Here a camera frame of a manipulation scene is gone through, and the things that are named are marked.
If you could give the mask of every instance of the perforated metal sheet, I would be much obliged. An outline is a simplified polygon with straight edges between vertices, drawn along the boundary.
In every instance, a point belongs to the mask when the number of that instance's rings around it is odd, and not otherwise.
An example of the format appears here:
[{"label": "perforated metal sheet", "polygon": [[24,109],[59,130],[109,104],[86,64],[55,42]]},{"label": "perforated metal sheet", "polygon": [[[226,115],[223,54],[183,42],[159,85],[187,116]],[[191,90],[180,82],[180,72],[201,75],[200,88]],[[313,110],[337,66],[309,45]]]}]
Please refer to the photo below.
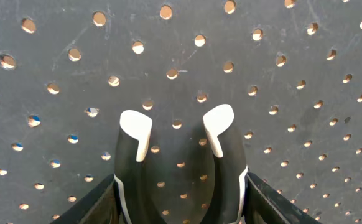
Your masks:
[{"label": "perforated metal sheet", "polygon": [[[199,223],[214,183],[199,127],[221,103],[248,137],[250,171],[321,222],[362,223],[362,1],[290,2],[237,0],[228,14],[225,1],[209,0],[0,1],[0,60],[16,63],[0,62],[0,223],[49,223],[112,173],[113,156],[102,155],[113,155],[124,110],[154,121],[151,146],[160,150],[147,170],[157,209],[167,223]],[[22,30],[24,19],[35,31]],[[31,128],[29,116],[40,124]]]}]

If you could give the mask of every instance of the gray metal surface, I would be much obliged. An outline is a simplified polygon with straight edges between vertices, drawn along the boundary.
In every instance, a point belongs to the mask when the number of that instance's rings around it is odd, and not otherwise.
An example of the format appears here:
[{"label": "gray metal surface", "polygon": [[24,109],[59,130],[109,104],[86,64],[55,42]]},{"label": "gray metal surface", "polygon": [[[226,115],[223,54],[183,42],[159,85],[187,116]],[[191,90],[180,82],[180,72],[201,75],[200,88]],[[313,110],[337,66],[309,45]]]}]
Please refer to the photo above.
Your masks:
[{"label": "gray metal surface", "polygon": [[[160,151],[148,154],[147,170],[157,208],[168,211],[168,223],[198,223],[214,180],[197,127],[221,103],[234,108],[241,138],[253,132],[244,142],[250,171],[321,222],[362,223],[362,153],[356,153],[362,148],[362,1],[300,0],[290,9],[284,3],[237,0],[227,14],[225,1],[209,0],[0,0],[0,55],[16,61],[13,70],[0,66],[0,169],[7,171],[0,175],[0,223],[49,223],[72,206],[69,196],[82,198],[110,174],[114,158],[101,155],[113,154],[123,110],[154,121],[151,146]],[[164,4],[172,8],[168,20],[159,15]],[[93,23],[96,11],[106,15],[103,27]],[[25,18],[35,22],[33,34],[22,30]],[[318,29],[308,35],[313,22]],[[252,38],[257,28],[264,32],[259,41]],[[206,38],[202,47],[194,44],[198,34]],[[141,54],[132,50],[137,40]],[[77,62],[67,55],[73,47],[81,53]],[[336,57],[327,60],[331,49]],[[282,67],[280,55],[287,59]],[[231,73],[223,71],[226,62],[234,65]],[[166,77],[171,68],[179,71],[173,80]],[[352,79],[343,83],[347,74]],[[116,87],[108,84],[113,75],[120,79]],[[304,88],[296,89],[301,80]],[[59,94],[47,91],[50,83]],[[253,85],[258,91],[249,96]],[[200,93],[208,97],[203,103]],[[149,99],[154,104],[146,111]],[[316,109],[318,100],[323,105]],[[86,114],[89,107],[99,109],[96,117]],[[40,118],[39,126],[28,125],[30,115]],[[172,127],[176,119],[180,129]],[[76,144],[68,142],[70,134]],[[12,149],[16,142],[22,151]],[[60,161],[55,169],[54,159]],[[289,163],[282,167],[282,161]],[[84,181],[86,175],[93,181]]]}]

